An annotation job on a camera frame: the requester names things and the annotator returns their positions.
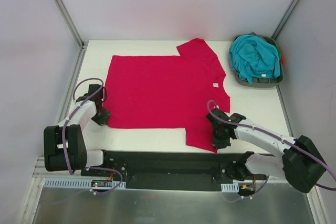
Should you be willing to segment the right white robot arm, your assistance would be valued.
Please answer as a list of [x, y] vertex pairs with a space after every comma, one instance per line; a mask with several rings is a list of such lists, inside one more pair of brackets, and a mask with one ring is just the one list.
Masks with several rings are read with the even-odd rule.
[[226, 168], [231, 179], [243, 181], [257, 174], [272, 176], [285, 179], [294, 189], [308, 193], [318, 186], [319, 179], [327, 171], [324, 159], [306, 136], [284, 136], [241, 114], [227, 115], [219, 108], [210, 109], [206, 118], [213, 129], [215, 148], [226, 148], [231, 140], [241, 140], [267, 152], [267, 155], [245, 152]]

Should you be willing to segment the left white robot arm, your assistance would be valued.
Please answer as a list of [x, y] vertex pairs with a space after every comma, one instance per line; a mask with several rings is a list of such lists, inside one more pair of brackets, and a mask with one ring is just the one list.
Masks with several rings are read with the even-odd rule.
[[92, 167], [99, 176], [110, 173], [111, 164], [104, 159], [104, 151], [87, 150], [83, 130], [92, 121], [107, 125], [110, 112], [103, 107], [107, 94], [101, 84], [90, 84], [88, 92], [75, 100], [75, 108], [57, 125], [44, 129], [44, 164], [49, 172]]

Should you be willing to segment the pink t shirt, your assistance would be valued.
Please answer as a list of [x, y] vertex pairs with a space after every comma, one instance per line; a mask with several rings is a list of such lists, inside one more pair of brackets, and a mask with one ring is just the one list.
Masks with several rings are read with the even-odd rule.
[[224, 112], [230, 98], [226, 73], [216, 53], [202, 39], [177, 47], [176, 56], [118, 56], [111, 59], [104, 108], [108, 126], [117, 129], [184, 128], [186, 145], [214, 152], [207, 103]]

